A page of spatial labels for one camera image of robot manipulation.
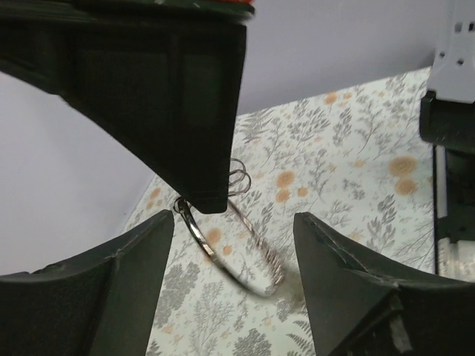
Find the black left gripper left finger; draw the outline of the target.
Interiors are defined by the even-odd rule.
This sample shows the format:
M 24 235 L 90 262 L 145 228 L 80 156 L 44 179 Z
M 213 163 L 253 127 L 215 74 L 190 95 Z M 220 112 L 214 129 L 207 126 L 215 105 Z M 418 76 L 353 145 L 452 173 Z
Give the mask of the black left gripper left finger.
M 164 210 L 95 248 L 1 277 L 3 355 L 144 355 L 174 233 Z

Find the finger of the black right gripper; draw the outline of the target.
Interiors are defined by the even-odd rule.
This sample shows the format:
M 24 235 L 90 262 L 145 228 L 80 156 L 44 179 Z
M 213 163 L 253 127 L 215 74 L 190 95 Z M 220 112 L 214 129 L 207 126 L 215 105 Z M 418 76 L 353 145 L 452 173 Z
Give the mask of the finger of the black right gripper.
M 199 212 L 226 210 L 250 1 L 3 1 L 1 71 L 61 97 Z

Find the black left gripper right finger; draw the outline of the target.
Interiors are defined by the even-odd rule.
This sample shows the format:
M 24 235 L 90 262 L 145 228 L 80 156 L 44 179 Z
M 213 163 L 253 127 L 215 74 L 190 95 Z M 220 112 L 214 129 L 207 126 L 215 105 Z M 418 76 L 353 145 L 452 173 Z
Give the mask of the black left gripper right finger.
M 391 260 L 311 213 L 293 234 L 318 355 L 472 355 L 474 285 Z

